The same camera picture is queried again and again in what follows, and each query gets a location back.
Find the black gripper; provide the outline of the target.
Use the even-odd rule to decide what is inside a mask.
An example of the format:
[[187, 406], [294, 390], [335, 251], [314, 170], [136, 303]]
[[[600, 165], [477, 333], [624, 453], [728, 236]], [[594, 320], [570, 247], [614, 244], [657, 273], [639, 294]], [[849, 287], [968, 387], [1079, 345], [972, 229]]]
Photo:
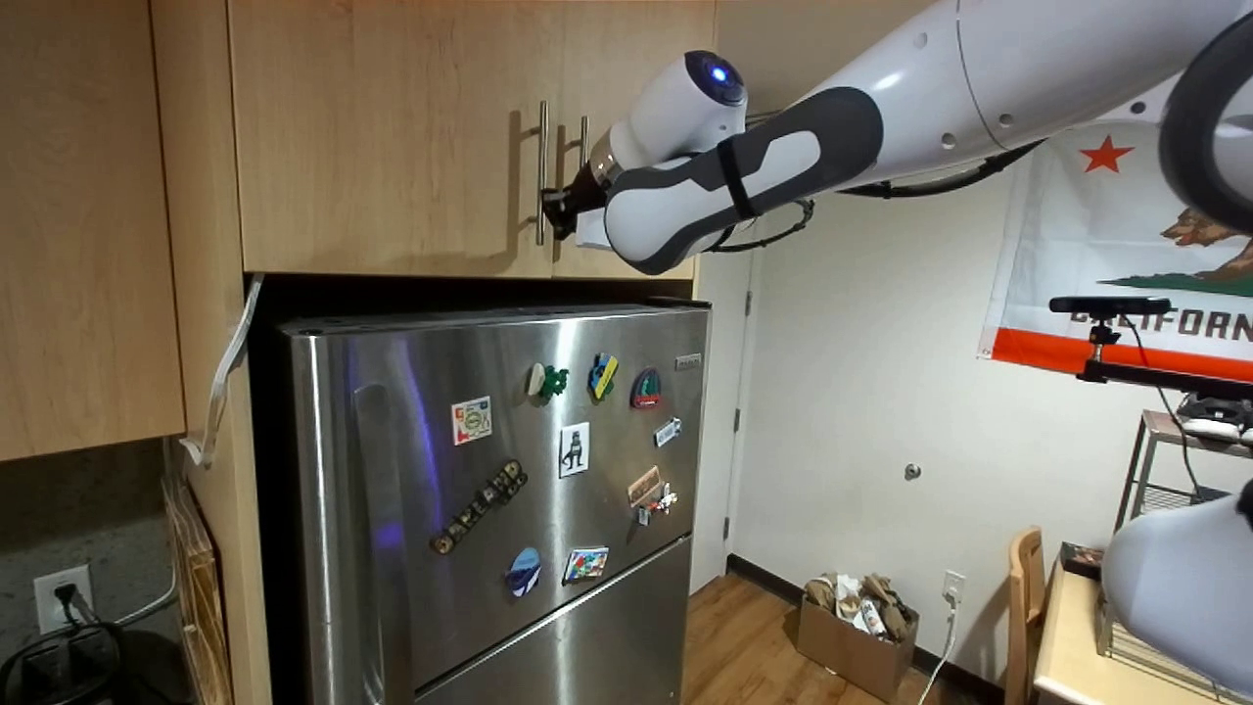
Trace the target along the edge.
[[575, 221], [602, 205], [606, 205], [606, 186], [594, 175], [592, 165], [584, 165], [572, 186], [540, 192], [540, 210], [558, 238], [570, 238], [575, 230]]

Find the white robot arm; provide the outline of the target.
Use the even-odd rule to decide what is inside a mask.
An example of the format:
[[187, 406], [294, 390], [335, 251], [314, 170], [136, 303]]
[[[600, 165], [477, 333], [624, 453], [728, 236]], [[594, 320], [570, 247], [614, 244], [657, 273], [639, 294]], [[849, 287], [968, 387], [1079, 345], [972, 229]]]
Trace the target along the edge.
[[558, 236], [665, 273], [784, 205], [965, 188], [1165, 89], [1171, 192], [1240, 229], [1248, 195], [1216, 149], [1244, 85], [1244, 0], [934, 0], [763, 120], [724, 54], [679, 54], [540, 210]]

